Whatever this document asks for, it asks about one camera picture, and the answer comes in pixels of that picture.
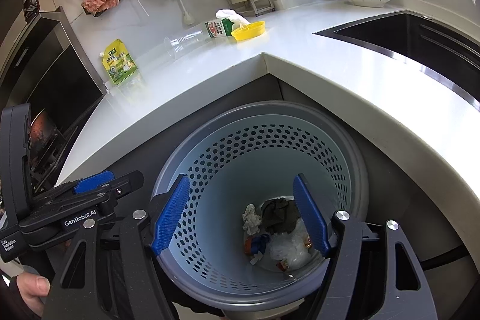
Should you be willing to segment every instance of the yellow sauce pouch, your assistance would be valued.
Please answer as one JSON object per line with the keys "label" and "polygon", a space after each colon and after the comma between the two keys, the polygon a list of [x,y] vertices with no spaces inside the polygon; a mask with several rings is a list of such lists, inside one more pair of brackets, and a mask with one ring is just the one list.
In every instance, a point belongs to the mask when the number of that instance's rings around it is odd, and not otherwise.
{"label": "yellow sauce pouch", "polygon": [[137,65],[119,39],[105,48],[102,64],[115,84],[119,84],[137,70]]}

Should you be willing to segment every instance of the white cloth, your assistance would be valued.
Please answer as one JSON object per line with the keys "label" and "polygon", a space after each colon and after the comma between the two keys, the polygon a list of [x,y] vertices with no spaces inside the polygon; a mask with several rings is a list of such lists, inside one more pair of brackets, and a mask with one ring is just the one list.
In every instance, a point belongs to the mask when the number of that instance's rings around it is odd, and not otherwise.
{"label": "white cloth", "polygon": [[242,214],[241,217],[244,222],[243,230],[247,231],[248,236],[255,235],[256,233],[260,232],[260,228],[258,226],[262,223],[262,219],[256,214],[255,205],[248,205],[245,209],[245,213]]}
{"label": "white cloth", "polygon": [[240,14],[237,14],[233,10],[230,9],[222,9],[217,11],[217,18],[218,19],[229,19],[230,21],[233,22],[233,28],[244,28],[245,26],[249,25],[250,22],[248,22],[244,17],[242,17]]}

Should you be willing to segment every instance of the yellow lid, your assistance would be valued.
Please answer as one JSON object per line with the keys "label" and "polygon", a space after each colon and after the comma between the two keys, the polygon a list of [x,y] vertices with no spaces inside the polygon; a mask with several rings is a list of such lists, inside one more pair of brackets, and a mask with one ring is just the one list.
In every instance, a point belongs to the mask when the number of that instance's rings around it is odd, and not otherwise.
{"label": "yellow lid", "polygon": [[244,28],[237,28],[232,32],[232,36],[235,37],[237,41],[242,41],[246,39],[252,39],[254,37],[260,36],[265,32],[265,21],[253,22],[252,24],[246,25]]}

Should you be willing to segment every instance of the metal screw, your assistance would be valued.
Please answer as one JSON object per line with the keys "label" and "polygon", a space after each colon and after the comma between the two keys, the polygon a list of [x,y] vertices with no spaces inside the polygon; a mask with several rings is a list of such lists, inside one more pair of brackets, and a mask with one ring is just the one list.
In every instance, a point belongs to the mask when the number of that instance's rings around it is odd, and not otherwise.
{"label": "metal screw", "polygon": [[83,222],[83,228],[86,228],[86,229],[92,228],[94,225],[95,225],[94,219],[87,219]]}
{"label": "metal screw", "polygon": [[399,227],[398,223],[393,220],[387,221],[387,227],[390,228],[392,231],[396,231]]}
{"label": "metal screw", "polygon": [[347,211],[338,211],[336,216],[339,220],[347,221],[350,218],[350,214]]}
{"label": "metal screw", "polygon": [[145,212],[143,209],[138,209],[134,211],[131,216],[136,220],[141,220],[143,217],[147,216],[147,212]]}

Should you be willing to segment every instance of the dark cloth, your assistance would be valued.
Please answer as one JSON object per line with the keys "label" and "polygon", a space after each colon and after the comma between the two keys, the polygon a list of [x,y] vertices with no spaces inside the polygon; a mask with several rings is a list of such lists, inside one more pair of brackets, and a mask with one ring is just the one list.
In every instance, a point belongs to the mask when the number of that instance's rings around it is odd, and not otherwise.
{"label": "dark cloth", "polygon": [[287,201],[285,198],[271,199],[262,207],[263,228],[271,235],[292,233],[299,218],[295,201]]}
{"label": "dark cloth", "polygon": [[17,279],[12,278],[7,286],[0,277],[0,319],[5,320],[40,320],[25,304],[17,286]]}

